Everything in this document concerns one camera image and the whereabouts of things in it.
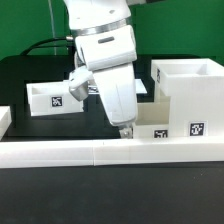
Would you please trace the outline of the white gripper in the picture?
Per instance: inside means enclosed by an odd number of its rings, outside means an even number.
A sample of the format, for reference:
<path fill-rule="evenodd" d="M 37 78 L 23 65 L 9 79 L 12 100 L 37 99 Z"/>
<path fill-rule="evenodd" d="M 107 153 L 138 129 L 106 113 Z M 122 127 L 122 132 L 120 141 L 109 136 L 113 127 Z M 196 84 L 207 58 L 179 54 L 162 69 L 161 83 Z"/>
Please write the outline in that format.
<path fill-rule="evenodd" d="M 133 64 L 96 71 L 93 77 L 109 122 L 113 126 L 134 123 L 138 109 Z M 133 138 L 132 127 L 121 127 L 119 133 L 122 139 Z"/>

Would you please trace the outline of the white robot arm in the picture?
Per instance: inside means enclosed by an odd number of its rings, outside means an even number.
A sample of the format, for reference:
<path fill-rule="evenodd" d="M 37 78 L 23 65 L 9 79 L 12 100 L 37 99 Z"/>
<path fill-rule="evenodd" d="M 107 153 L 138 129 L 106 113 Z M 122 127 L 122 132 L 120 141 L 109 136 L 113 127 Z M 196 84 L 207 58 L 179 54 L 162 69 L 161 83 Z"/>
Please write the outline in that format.
<path fill-rule="evenodd" d="M 63 1 L 76 47 L 69 92 L 82 101 L 88 97 L 88 83 L 94 82 L 110 124 L 119 128 L 123 138 L 131 138 L 138 108 L 130 7 L 150 0 Z"/>

